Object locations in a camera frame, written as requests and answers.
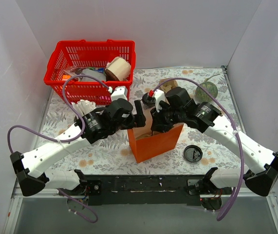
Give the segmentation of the orange paper bag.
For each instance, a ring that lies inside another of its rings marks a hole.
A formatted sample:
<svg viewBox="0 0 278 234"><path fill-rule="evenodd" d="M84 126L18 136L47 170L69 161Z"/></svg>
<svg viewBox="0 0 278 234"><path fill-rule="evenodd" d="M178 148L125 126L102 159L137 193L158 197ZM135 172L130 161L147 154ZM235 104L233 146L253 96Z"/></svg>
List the orange paper bag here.
<svg viewBox="0 0 278 234"><path fill-rule="evenodd" d="M166 133L152 131L150 111L151 109L144 110L146 117L146 125L144 127L127 130L129 145L137 163L149 160L174 149L183 129L183 124L176 124ZM135 139L137 136L149 132L153 132L153 136L141 140Z"/></svg>

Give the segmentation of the red plastic shopping basket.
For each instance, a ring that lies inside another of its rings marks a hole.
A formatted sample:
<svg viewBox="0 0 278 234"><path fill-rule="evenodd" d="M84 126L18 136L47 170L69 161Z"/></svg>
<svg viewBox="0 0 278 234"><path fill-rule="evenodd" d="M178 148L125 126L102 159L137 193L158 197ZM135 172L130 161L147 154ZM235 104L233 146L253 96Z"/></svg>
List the red plastic shopping basket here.
<svg viewBox="0 0 278 234"><path fill-rule="evenodd" d="M62 87L67 68L97 67L104 68L115 57L122 57L131 65L130 75L125 81L107 81L106 85L113 89L119 86L127 88L127 97L130 97L130 87L133 82L133 73L136 64L135 42L132 40L86 41L62 40L56 45L44 76L44 83L62 98ZM108 105L111 95L98 82L70 81L65 88L69 102L78 102L82 99L93 101L97 105Z"/></svg>

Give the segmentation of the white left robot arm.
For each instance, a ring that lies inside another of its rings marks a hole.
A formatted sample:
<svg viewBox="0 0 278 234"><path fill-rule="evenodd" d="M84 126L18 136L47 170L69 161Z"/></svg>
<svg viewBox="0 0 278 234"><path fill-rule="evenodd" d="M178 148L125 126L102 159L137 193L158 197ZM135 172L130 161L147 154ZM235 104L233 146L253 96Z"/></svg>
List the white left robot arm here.
<svg viewBox="0 0 278 234"><path fill-rule="evenodd" d="M24 196L33 196L44 188L65 189L76 195L87 189L87 180L80 170L56 171L50 166L80 148L106 139L119 130L144 127L146 118L141 102L127 101L126 88L117 87L111 104L96 107L93 102L72 103L77 120L52 141L25 153L11 153L10 159Z"/></svg>

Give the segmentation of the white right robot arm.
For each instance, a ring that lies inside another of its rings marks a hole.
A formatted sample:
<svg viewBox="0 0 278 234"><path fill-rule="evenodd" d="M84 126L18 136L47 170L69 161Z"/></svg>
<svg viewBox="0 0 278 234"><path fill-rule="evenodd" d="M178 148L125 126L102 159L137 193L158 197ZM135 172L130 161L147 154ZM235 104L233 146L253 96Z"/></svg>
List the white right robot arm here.
<svg viewBox="0 0 278 234"><path fill-rule="evenodd" d="M241 131L234 130L229 119L208 102L200 104L186 89L176 87L167 93L157 89L148 97L155 100L151 110L153 132L165 133L175 124L184 123L226 147L241 159L244 169L211 168L191 186L198 193L214 194L239 183L260 196L267 196L278 179L278 151L273 152Z"/></svg>

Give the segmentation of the transparent dark cup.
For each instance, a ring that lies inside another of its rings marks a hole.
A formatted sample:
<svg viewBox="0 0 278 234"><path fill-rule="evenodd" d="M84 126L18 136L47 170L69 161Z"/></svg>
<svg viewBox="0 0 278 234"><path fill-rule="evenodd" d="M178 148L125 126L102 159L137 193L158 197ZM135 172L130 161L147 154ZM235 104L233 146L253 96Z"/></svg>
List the transparent dark cup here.
<svg viewBox="0 0 278 234"><path fill-rule="evenodd" d="M154 100L142 99L142 104L143 104L143 109L144 110L155 107L155 101Z"/></svg>

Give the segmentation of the black coffee cup lid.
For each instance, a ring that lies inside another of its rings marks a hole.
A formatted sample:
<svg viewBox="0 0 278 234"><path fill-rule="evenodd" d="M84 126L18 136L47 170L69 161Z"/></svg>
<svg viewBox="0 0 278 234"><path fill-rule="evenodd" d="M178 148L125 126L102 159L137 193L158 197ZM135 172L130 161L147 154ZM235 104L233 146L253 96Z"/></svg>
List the black coffee cup lid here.
<svg viewBox="0 0 278 234"><path fill-rule="evenodd" d="M184 160L190 163L197 163L203 157L203 152L199 146L196 145L188 145L183 152Z"/></svg>

